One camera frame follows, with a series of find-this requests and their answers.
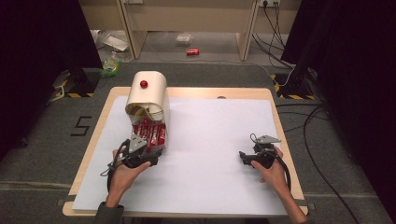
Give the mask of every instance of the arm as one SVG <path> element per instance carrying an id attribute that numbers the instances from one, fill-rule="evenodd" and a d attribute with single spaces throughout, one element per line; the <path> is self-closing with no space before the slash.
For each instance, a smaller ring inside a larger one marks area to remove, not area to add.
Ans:
<path id="1" fill-rule="evenodd" d="M 99 205 L 93 224 L 120 222 L 124 209 L 123 206 L 119 205 L 121 197 L 132 186 L 134 180 L 150 167 L 150 162 L 145 162 L 134 169 L 130 169 L 119 161 L 116 167 L 106 201 Z"/>
<path id="2" fill-rule="evenodd" d="M 282 157 L 283 153 L 279 148 L 275 147 L 275 149 L 279 157 Z M 285 180 L 285 173 L 279 161 L 275 160 L 270 169 L 265 169 L 256 161 L 252 161 L 251 165 L 262 173 L 262 179 L 260 182 L 267 182 L 275 190 L 280 201 L 283 203 L 283 206 L 285 206 L 286 212 L 288 213 L 292 223 L 304 223 L 308 221 L 308 217 L 300 209 L 297 202 L 294 201 L 294 198 L 288 189 L 288 184 Z"/>

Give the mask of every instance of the person's left hand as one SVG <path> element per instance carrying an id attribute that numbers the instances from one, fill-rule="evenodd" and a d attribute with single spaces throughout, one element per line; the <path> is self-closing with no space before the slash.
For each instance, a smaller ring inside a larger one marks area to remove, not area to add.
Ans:
<path id="1" fill-rule="evenodd" d="M 117 150 L 113 150 L 113 158 L 116 156 Z M 147 161 L 140 166 L 131 169 L 126 167 L 121 161 L 117 161 L 116 170 L 113 174 L 110 184 L 110 190 L 108 192 L 106 198 L 106 206 L 107 207 L 116 207 L 118 206 L 120 199 L 123 193 L 129 189 L 134 180 L 147 168 L 150 167 L 150 162 Z"/>

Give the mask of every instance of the gray carpet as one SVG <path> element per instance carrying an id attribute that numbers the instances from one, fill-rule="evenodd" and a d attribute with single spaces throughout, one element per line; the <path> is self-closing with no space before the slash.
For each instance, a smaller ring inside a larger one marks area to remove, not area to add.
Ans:
<path id="1" fill-rule="evenodd" d="M 91 223 L 91 218 L 65 217 L 57 205 L 73 183 L 93 129 L 99 119 L 106 97 L 112 87 L 130 86 L 138 71 L 163 73 L 170 87 L 244 87 L 268 88 L 275 94 L 271 78 L 256 65 L 222 65 L 191 63 L 124 63 L 115 77 L 102 78 L 92 98 L 63 98 L 50 104 L 41 114 L 28 136 L 28 146 L 14 148 L 0 163 L 0 223 Z M 279 99 L 277 105 L 309 103 Z M 317 223 L 353 223 L 348 211 L 323 181 L 304 146 L 303 128 L 313 106 L 294 105 L 278 108 L 279 116 L 293 157 L 311 216 Z M 86 135 L 75 128 L 90 126 Z M 329 182 L 343 196 L 360 223 L 391 223 L 382 204 L 359 165 L 347 155 L 326 108 L 312 119 L 306 129 L 306 139 L 313 157 Z M 24 182 L 62 184 L 32 187 Z M 270 218 L 271 223 L 290 223 L 286 217 Z"/>

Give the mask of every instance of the person's right hand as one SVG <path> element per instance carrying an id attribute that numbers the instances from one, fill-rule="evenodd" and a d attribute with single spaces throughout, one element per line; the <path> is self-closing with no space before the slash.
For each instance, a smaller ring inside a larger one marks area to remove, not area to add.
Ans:
<path id="1" fill-rule="evenodd" d="M 274 149 L 276 150 L 276 154 L 282 158 L 282 151 L 280 151 L 278 147 L 274 147 Z M 257 161 L 252 161 L 251 165 L 262 173 L 260 182 L 268 183 L 277 193 L 280 193 L 284 189 L 289 191 L 285 179 L 285 172 L 279 161 L 274 160 L 273 165 L 269 169 L 266 169 Z"/>

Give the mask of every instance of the power strip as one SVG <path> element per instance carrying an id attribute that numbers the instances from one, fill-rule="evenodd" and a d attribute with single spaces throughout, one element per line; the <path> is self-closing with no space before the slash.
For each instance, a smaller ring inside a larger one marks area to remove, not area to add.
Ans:
<path id="1" fill-rule="evenodd" d="M 280 4 L 280 0 L 260 0 L 260 7 L 264 7 L 264 1 L 267 1 L 267 7 L 276 7 L 276 3 L 278 6 Z"/>

